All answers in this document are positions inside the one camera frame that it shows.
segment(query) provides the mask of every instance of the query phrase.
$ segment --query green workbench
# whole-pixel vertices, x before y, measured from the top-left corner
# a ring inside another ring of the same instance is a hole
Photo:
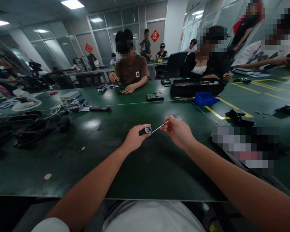
[[[118,94],[118,89],[104,93],[95,88],[77,89],[89,105],[110,106],[112,111],[70,113],[68,133],[57,130],[32,144],[29,150],[13,148],[13,139],[8,141],[3,150],[6,156],[0,160],[0,195],[62,197],[123,143],[130,128],[149,123],[155,129],[170,114],[187,122],[199,142],[227,160],[229,157],[211,141],[211,128],[231,126],[224,113],[232,107],[254,117],[255,126],[279,126],[280,140],[290,146],[290,116],[263,118],[254,113],[274,114],[276,108],[290,103],[290,81],[283,79],[290,77],[290,71],[271,73],[260,81],[262,84],[229,83],[221,93],[221,102],[210,107],[171,97],[170,87],[162,86],[160,80],[149,81],[130,95]],[[50,92],[37,96],[42,104],[35,110],[49,113],[49,108],[60,102],[59,96],[69,91],[58,91],[49,98]],[[164,101],[147,102],[146,94],[153,92],[164,93]],[[10,113],[10,109],[1,112]],[[290,195],[290,151],[274,164],[275,177],[271,181]],[[44,180],[47,173],[53,175]],[[128,156],[106,198],[227,201],[203,171],[161,131]]]

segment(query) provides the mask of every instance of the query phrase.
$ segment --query red poster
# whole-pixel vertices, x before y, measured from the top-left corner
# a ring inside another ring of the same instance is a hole
[[[92,46],[90,46],[89,44],[86,44],[85,50],[88,51],[89,53],[91,53],[92,52]]]
[[[154,42],[156,42],[157,39],[159,38],[159,36],[160,36],[160,35],[158,34],[157,30],[155,30],[154,33],[151,35],[151,39],[152,39]]]

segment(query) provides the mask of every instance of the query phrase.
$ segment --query screwdriver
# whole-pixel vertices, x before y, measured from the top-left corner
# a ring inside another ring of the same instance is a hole
[[[168,122],[169,122],[168,120],[165,121],[165,122],[164,122],[161,126],[159,126],[156,130],[158,130],[158,129],[159,129],[160,127],[162,127],[162,126],[165,126]]]

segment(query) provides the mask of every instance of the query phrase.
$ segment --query brown t-shirt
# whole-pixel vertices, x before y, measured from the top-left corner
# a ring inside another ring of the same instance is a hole
[[[136,56],[132,65],[119,61],[115,65],[115,74],[122,83],[139,82],[143,76],[148,76],[146,59],[143,56]]]

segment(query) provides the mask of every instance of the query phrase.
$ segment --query white fan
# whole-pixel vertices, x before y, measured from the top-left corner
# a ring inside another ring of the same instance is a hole
[[[12,107],[12,110],[15,112],[27,111],[27,110],[31,110],[35,107],[38,107],[41,104],[42,104],[42,102],[39,100],[36,100],[35,102],[33,102],[33,101],[24,102],[24,103],[19,102]]]

